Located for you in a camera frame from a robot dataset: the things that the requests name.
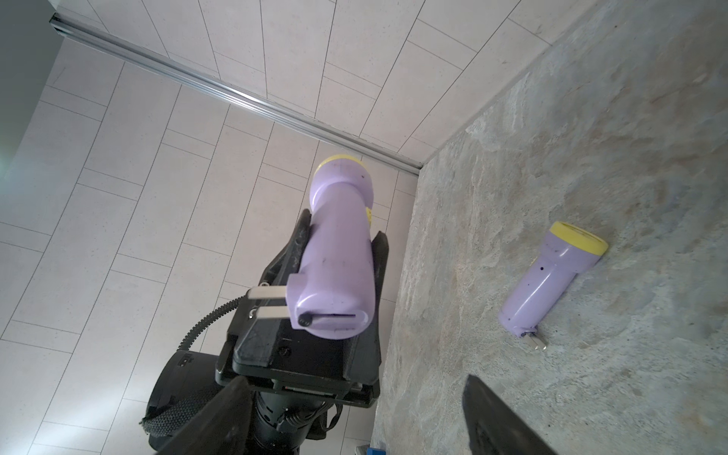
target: white tiled wall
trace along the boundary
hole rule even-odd
[[[595,2],[60,0],[91,26],[419,161]]]
[[[138,422],[162,366],[202,316],[257,284],[337,153],[67,41],[0,183],[0,453],[151,453]],[[363,161],[372,235],[391,245],[386,353],[416,179]],[[193,349],[217,353],[231,317]],[[345,408],[302,453],[349,453],[374,411]]]

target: purple flashlight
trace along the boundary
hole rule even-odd
[[[535,349],[546,349],[537,326],[577,273],[586,272],[602,257],[609,244],[574,225],[557,221],[544,237],[540,254],[498,316],[516,336],[525,336]]]

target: aluminum rail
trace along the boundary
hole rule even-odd
[[[133,63],[152,73],[169,77],[187,87],[255,112],[312,138],[366,155],[412,175],[419,175],[419,170],[422,169],[423,164],[421,162],[386,150],[347,132],[337,130],[255,93],[233,87],[211,76],[206,76],[160,54],[116,38],[97,28],[89,27],[63,14],[55,13],[50,20],[50,24],[61,36]]]

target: concrete floor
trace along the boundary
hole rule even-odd
[[[562,455],[728,452],[726,24],[605,2],[425,166],[373,446],[468,454],[473,373]],[[535,352],[497,314],[558,220],[611,247]]]

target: flashlight body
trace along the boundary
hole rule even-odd
[[[320,338],[351,338],[375,310],[371,177],[359,160],[331,157],[314,174],[310,202],[311,237],[286,285],[290,324]]]
[[[516,336],[536,333],[574,277],[597,263],[608,245],[599,237],[557,222],[546,234],[538,258],[518,282],[499,314],[499,321]]]

